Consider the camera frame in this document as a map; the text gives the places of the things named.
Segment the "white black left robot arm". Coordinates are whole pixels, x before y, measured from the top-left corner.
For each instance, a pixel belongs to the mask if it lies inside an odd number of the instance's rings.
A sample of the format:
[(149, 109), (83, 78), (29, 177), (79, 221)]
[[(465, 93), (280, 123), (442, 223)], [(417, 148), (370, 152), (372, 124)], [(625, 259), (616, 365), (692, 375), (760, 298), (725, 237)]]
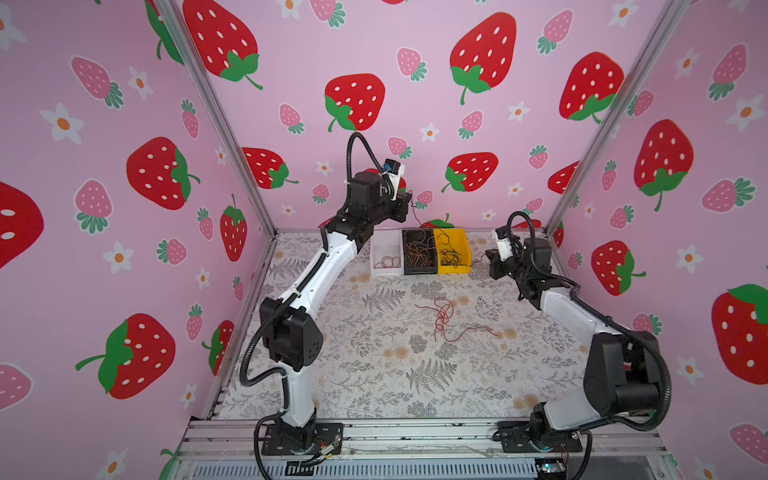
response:
[(320, 227), (321, 246), (296, 281), (277, 298), (259, 306), (259, 327), (248, 343), (238, 372), (243, 387), (278, 374), (281, 410), (268, 416), (275, 436), (289, 448), (310, 449), (317, 424), (311, 396), (311, 366), (324, 337), (316, 324), (326, 295), (344, 268), (385, 221), (404, 223), (412, 195), (398, 190), (404, 167), (380, 163), (366, 138), (350, 135), (346, 146), (346, 196), (336, 215)]

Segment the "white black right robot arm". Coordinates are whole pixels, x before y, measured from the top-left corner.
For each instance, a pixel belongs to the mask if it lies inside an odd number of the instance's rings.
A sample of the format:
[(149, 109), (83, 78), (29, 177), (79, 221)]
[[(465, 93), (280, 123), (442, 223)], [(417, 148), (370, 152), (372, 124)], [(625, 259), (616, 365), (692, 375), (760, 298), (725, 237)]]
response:
[(499, 423), (494, 440), (505, 452), (577, 452), (580, 435), (599, 427), (656, 429), (672, 400), (671, 375), (656, 337), (630, 330), (585, 302), (578, 283), (553, 273), (546, 239), (521, 238), (510, 223), (497, 228), (495, 238), (496, 247), (485, 253), (490, 277), (514, 280), (519, 300), (568, 329), (587, 346), (588, 359), (580, 387), (537, 404), (526, 422)]

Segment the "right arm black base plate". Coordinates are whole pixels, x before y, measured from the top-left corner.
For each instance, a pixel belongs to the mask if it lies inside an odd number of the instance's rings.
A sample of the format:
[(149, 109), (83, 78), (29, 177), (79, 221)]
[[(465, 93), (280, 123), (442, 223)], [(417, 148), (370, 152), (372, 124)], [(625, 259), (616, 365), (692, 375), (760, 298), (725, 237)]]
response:
[(501, 421), (491, 439), (505, 453), (579, 453), (583, 446), (575, 431), (556, 431), (530, 421)]

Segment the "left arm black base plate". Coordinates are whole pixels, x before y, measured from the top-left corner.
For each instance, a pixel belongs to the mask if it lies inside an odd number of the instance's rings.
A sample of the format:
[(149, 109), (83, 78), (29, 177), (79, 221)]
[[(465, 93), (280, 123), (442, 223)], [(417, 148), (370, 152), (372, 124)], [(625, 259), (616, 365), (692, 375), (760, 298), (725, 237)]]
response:
[(344, 435), (343, 423), (310, 423), (299, 428), (279, 423), (271, 424), (263, 434), (260, 453), (266, 456), (313, 456), (330, 448), (329, 453), (341, 452)]

